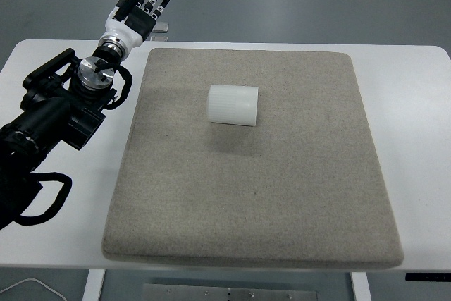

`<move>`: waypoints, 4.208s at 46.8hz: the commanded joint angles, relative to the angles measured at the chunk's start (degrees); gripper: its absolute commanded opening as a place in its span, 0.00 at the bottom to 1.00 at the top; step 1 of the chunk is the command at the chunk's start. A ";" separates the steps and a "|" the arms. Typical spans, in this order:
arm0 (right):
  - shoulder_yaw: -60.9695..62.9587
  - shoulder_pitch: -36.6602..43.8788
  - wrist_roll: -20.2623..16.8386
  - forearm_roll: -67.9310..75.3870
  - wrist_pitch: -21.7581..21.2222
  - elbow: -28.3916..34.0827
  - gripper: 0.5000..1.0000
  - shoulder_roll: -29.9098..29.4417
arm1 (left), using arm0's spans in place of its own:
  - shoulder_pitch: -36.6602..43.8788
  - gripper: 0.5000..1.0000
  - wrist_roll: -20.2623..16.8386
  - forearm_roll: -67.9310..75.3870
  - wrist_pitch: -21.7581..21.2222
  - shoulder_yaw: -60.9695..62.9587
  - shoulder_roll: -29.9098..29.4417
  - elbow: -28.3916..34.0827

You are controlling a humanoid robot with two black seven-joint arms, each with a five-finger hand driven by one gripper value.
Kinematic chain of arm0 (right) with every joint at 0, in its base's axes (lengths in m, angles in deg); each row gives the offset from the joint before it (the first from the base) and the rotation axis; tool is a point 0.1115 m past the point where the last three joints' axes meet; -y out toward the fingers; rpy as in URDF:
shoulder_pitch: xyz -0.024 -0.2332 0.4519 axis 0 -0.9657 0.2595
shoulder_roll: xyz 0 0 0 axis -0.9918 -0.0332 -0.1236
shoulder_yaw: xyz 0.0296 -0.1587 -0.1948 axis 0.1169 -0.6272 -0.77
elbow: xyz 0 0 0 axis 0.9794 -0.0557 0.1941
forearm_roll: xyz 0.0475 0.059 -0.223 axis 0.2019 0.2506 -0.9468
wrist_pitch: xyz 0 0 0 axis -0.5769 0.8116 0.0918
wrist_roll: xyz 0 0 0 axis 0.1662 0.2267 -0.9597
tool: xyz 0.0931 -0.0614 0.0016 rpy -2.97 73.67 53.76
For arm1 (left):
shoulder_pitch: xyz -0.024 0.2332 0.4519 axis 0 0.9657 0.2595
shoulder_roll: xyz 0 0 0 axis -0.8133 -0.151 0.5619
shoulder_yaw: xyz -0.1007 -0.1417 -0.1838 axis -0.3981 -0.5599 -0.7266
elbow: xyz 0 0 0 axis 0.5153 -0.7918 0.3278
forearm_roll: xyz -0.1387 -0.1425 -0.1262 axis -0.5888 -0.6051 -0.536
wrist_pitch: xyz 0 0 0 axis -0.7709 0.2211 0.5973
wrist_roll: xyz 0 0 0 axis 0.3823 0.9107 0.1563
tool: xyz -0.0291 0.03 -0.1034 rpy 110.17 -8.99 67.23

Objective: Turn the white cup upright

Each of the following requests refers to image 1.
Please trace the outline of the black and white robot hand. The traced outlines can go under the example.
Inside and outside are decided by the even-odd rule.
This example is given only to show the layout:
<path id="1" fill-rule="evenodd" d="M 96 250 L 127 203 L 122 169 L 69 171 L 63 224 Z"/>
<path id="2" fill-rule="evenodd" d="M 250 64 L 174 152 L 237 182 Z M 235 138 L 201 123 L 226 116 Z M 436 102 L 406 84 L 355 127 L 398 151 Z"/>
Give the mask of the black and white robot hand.
<path id="1" fill-rule="evenodd" d="M 170 0 L 119 0 L 105 22 L 99 45 L 114 45 L 125 58 L 151 34 Z"/>

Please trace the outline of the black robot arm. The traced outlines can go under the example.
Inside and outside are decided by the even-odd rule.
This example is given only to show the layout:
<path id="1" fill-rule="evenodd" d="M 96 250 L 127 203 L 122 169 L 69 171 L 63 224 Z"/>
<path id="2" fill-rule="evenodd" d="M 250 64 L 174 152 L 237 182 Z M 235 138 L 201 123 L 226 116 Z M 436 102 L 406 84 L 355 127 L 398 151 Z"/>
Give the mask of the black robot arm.
<path id="1" fill-rule="evenodd" d="M 118 42 L 107 39 L 90 57 L 79 59 L 67 49 L 24 79 L 23 112 L 1 128 L 2 228 L 41 224 L 61 210 L 71 178 L 36 168 L 59 142 L 82 149 L 103 123 L 102 111 L 127 99 L 132 76 L 121 64 L 127 56 Z M 44 182 L 62 184 L 54 202 L 40 215 L 24 215 Z"/>

